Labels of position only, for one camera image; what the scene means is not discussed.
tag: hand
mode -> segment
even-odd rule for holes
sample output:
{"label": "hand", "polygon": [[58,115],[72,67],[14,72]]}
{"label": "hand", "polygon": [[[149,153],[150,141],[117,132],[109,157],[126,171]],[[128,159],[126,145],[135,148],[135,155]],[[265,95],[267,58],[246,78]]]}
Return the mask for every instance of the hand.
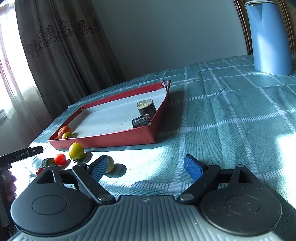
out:
{"label": "hand", "polygon": [[15,191],[17,189],[17,187],[13,184],[17,179],[14,175],[10,176],[11,178],[11,183],[9,184],[7,190],[6,190],[6,194],[7,194],[7,200],[9,202],[12,202],[13,200],[15,200],[16,194]]}

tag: box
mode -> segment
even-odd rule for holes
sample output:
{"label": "box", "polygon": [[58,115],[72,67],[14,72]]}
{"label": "box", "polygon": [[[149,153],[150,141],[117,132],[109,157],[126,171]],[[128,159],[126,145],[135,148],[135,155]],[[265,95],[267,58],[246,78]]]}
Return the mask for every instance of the box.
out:
{"label": "box", "polygon": [[[55,149],[68,149],[74,142],[83,148],[128,146],[156,143],[163,118],[170,81],[142,86],[81,106],[49,138]],[[132,119],[140,116],[137,103],[152,99],[156,114],[151,123],[133,128]],[[60,128],[69,126],[76,138],[58,139]]]}

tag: gray curtain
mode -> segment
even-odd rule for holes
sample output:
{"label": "gray curtain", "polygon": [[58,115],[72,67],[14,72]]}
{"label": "gray curtain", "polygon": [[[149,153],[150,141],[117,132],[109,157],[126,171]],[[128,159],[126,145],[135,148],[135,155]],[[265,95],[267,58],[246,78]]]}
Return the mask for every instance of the gray curtain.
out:
{"label": "gray curtain", "polygon": [[87,0],[15,0],[22,45],[55,119],[82,97],[123,82]]}

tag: checkered tablecloth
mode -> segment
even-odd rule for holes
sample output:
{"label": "checkered tablecloth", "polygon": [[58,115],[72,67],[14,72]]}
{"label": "checkered tablecloth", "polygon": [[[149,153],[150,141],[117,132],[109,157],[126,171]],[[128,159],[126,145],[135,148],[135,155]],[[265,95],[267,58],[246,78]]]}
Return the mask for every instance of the checkered tablecloth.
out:
{"label": "checkered tablecloth", "polygon": [[12,171],[22,175],[35,173],[41,159],[61,153],[47,140],[81,105],[142,85],[171,80],[156,144],[88,150],[93,152],[93,160],[108,154],[115,163],[127,168],[124,176],[104,176],[100,184],[116,197],[121,194],[178,196],[193,183],[183,167],[184,156],[191,154],[222,168],[246,165],[296,207],[295,55],[292,61],[293,74],[286,77],[255,70],[252,55],[235,56],[167,69],[94,93],[69,106],[37,137],[31,146],[42,145],[42,155],[14,164]]}

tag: blue gripper pad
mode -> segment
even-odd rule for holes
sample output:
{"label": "blue gripper pad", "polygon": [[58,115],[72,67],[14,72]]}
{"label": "blue gripper pad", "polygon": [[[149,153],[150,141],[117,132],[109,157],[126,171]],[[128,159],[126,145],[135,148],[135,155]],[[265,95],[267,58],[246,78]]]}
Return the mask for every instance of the blue gripper pad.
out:
{"label": "blue gripper pad", "polygon": [[109,158],[105,156],[100,162],[98,162],[90,171],[90,175],[96,182],[102,178],[102,176],[106,173],[109,167]]}
{"label": "blue gripper pad", "polygon": [[202,167],[192,160],[190,155],[184,157],[184,169],[195,182],[203,175]]}

